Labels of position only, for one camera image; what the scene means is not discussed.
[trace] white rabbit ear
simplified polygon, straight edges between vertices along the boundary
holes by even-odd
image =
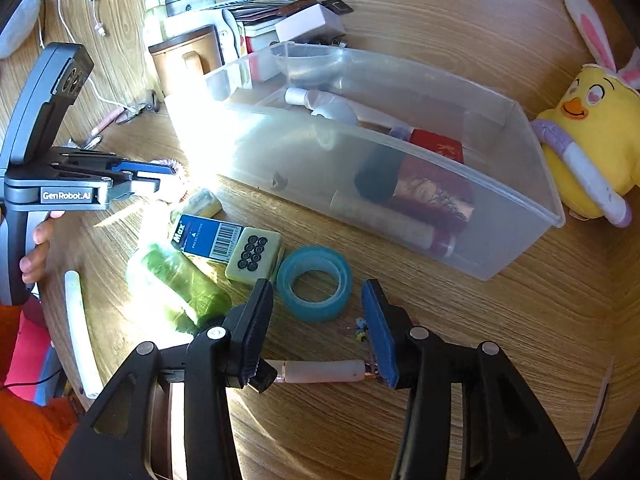
[[[564,4],[596,63],[615,72],[609,40],[596,10],[588,0],[564,0]]]
[[[640,89],[640,48],[635,47],[631,60],[618,72],[618,78],[631,88]]]

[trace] blue box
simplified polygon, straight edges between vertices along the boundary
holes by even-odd
[[[185,254],[228,264],[244,226],[211,218],[181,215],[171,244]]]

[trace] teal tape roll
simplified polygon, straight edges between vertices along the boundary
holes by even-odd
[[[293,282],[310,270],[333,276],[338,288],[332,297],[319,303],[300,299],[292,290]],[[341,254],[321,246],[302,247],[293,251],[281,264],[276,279],[278,293],[291,313],[302,321],[326,321],[341,313],[349,296],[353,277],[347,260]]]

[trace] orange beak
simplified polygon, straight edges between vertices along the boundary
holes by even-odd
[[[574,97],[570,101],[562,103],[560,111],[566,118],[574,120],[581,120],[589,115],[589,111],[582,106],[582,102],[579,97]]]

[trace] yellow plush duck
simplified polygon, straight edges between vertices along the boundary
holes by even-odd
[[[591,4],[564,3],[597,64],[584,65],[558,106],[531,125],[572,215],[626,227],[631,210],[623,196],[640,184],[640,50],[617,72]]]

